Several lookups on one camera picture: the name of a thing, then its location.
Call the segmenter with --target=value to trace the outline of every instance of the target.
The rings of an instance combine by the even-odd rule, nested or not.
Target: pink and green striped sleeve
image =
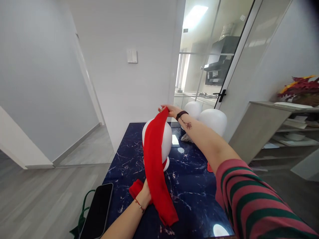
[[[319,238],[244,161],[223,162],[216,181],[216,200],[238,238]]]

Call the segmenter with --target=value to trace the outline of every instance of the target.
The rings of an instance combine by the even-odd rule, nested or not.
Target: blue marble table
[[[133,201],[129,187],[135,180],[140,179],[144,182],[146,178],[142,148],[144,125],[145,123],[129,124],[103,181],[103,184],[114,184],[107,227]],[[172,133],[179,140],[179,146],[172,147],[169,153],[169,168],[164,175],[179,221],[171,228],[164,227],[154,205],[150,205],[134,238],[214,237],[215,224],[222,225],[233,235],[224,211],[215,200],[216,178],[213,173],[207,171],[206,158],[195,144],[180,140],[185,131],[179,123],[172,123],[171,127]]]

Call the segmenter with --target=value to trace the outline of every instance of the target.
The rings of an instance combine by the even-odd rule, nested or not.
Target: green bag strap
[[[90,207],[84,208],[85,207],[86,198],[87,198],[87,196],[89,195],[90,192],[95,192],[95,189],[92,189],[92,190],[88,191],[87,194],[84,197],[83,205],[82,205],[82,212],[80,214],[79,221],[78,221],[78,224],[77,224],[78,225],[77,229],[79,231],[79,234],[82,231],[82,227],[80,226],[80,221],[83,220],[83,218],[84,218],[84,212],[90,208]]]
[[[85,222],[84,212],[90,208],[90,207],[84,208],[85,207],[86,198],[87,198],[87,196],[89,195],[90,192],[95,192],[95,189],[88,191],[87,194],[85,195],[84,200],[83,200],[83,205],[82,205],[82,211],[81,211],[81,214],[80,214],[80,217],[79,217],[78,224],[77,224],[77,226],[74,229],[72,229],[70,231],[70,233],[74,236],[74,238],[78,238],[80,233],[81,233],[81,231],[82,231],[82,227],[83,227],[84,222]]]

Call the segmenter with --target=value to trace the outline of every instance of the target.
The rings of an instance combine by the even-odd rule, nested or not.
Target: bracelet
[[[176,115],[176,120],[178,122],[179,118],[183,115],[183,114],[188,114],[186,111],[181,111]]]
[[[138,203],[138,204],[139,204],[139,206],[140,206],[140,209],[142,209],[142,214],[144,214],[144,212],[145,212],[145,209],[144,209],[144,208],[142,208],[142,206],[140,205],[139,201],[137,201],[137,199],[135,199],[135,203]]]

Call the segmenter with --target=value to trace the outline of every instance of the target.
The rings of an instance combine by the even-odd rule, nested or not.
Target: black phone
[[[80,234],[80,239],[96,239],[104,234],[112,191],[112,183],[97,187]]]

